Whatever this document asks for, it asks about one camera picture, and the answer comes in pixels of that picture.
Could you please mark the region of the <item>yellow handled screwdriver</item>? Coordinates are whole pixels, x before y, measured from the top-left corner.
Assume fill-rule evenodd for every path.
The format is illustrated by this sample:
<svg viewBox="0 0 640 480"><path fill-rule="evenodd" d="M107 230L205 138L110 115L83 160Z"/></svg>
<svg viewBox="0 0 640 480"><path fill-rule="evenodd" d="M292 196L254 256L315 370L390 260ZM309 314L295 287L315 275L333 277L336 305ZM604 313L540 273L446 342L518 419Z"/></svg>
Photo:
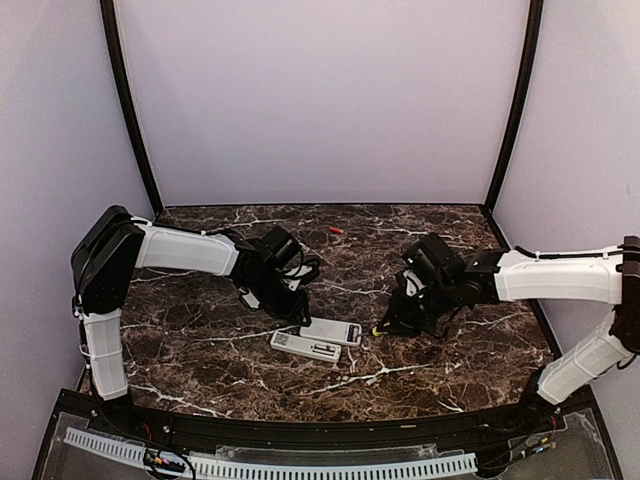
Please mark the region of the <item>yellow handled screwdriver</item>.
<svg viewBox="0 0 640 480"><path fill-rule="evenodd" d="M389 323L375 325L371 328L365 329L362 333L362 336L381 337L384 335L388 335L390 333L390 327L391 325Z"/></svg>

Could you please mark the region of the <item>white slim remote control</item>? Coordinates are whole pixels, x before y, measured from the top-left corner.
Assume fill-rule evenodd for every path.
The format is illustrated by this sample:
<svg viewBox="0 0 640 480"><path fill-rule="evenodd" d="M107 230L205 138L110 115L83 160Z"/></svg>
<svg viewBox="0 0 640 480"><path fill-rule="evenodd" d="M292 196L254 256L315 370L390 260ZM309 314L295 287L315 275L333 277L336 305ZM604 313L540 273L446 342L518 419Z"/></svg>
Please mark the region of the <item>white slim remote control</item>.
<svg viewBox="0 0 640 480"><path fill-rule="evenodd" d="M337 363L342 353L340 345L312 340L283 331L276 331L273 334L270 346L274 350L329 363Z"/></svg>

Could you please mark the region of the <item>grey remote control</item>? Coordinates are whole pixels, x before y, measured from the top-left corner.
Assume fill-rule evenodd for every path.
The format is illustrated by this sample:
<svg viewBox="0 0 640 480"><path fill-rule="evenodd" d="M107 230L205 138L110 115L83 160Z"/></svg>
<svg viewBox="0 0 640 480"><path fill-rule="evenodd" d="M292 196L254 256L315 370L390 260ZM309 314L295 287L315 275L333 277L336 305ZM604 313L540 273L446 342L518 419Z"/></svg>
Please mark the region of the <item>grey remote control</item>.
<svg viewBox="0 0 640 480"><path fill-rule="evenodd" d="M359 346L361 342L359 345L355 345L347 340L349 326L353 324L360 325L357 323L312 317L311 325L309 327L301 327L299 334L303 338L319 340L341 346Z"/></svg>

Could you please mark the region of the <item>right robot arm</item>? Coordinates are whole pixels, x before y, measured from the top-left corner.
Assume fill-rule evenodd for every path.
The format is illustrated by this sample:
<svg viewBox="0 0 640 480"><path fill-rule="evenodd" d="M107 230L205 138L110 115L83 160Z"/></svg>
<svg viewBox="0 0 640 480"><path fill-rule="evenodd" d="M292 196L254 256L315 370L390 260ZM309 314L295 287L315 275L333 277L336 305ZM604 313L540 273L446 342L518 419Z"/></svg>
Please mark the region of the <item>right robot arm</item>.
<svg viewBox="0 0 640 480"><path fill-rule="evenodd" d="M435 334L444 316L464 308L532 299L581 300L611 306L595 330L559 359L534 373L510 424L534 432L549 408L639 354L639 239L591 251L533 252L522 247L483 250L470 260L430 233L402 256L406 266L382 320L373 328L415 337Z"/></svg>

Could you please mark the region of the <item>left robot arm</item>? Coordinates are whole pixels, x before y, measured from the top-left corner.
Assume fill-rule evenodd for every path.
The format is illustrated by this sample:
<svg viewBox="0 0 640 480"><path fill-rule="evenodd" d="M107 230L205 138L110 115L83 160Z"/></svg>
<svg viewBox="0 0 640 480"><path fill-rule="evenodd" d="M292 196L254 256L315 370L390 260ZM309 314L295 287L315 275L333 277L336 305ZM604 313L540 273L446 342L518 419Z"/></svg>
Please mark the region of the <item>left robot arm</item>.
<svg viewBox="0 0 640 480"><path fill-rule="evenodd" d="M208 233L163 226L109 207L71 255L72 313L95 394L106 403L101 417L120 436L141 427L140 412L124 399L129 392L121 341L121 316L135 270L194 271L229 279L253 310L307 327L310 301L304 285L320 273L305 259L297 239L275 226L245 239L231 229Z"/></svg>

